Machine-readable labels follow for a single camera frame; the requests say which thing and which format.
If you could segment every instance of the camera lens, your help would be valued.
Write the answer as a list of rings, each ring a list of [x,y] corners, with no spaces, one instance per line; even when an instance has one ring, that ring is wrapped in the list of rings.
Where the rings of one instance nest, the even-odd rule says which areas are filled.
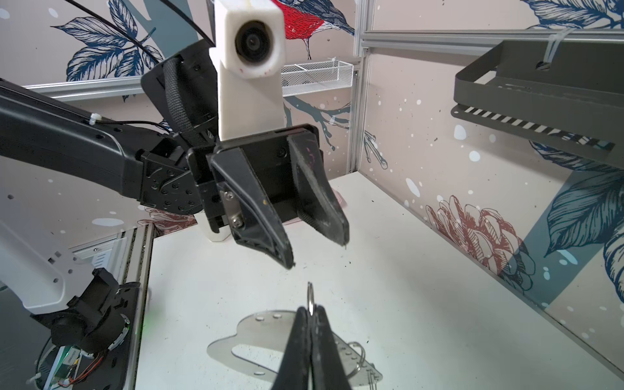
[[[251,63],[266,59],[271,51],[271,39],[264,23],[247,22],[236,34],[236,53]]]

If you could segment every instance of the white wire basket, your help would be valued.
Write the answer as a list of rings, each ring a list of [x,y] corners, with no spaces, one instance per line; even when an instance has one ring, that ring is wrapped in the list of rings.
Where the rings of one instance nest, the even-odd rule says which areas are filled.
[[[309,62],[286,65],[281,70],[284,97],[323,90],[351,88],[353,64],[344,61]]]

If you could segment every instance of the white tabletop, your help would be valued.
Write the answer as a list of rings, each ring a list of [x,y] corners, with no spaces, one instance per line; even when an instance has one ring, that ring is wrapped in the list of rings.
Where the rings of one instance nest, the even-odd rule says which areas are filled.
[[[286,226],[284,270],[198,227],[154,241],[136,388],[269,389],[206,347],[244,317],[305,305],[306,283],[332,330],[359,341],[379,389],[622,389],[624,383],[359,173],[331,181],[347,202],[346,248]]]

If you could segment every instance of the bolt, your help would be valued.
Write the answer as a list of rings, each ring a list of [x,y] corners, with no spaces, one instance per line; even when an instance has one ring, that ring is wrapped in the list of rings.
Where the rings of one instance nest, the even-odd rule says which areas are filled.
[[[235,229],[240,229],[241,227],[243,227],[243,219],[240,216],[235,216],[232,218],[232,226]]]
[[[277,157],[279,157],[279,158],[286,157],[286,148],[284,148],[284,147],[280,147],[280,148],[277,150]]]

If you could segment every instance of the bird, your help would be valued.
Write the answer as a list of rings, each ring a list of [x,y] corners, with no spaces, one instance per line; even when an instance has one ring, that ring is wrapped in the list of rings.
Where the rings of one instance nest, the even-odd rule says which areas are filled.
[[[302,39],[310,56],[310,37],[317,32],[335,29],[355,34],[344,14],[330,0],[272,0],[284,14],[286,39]]]

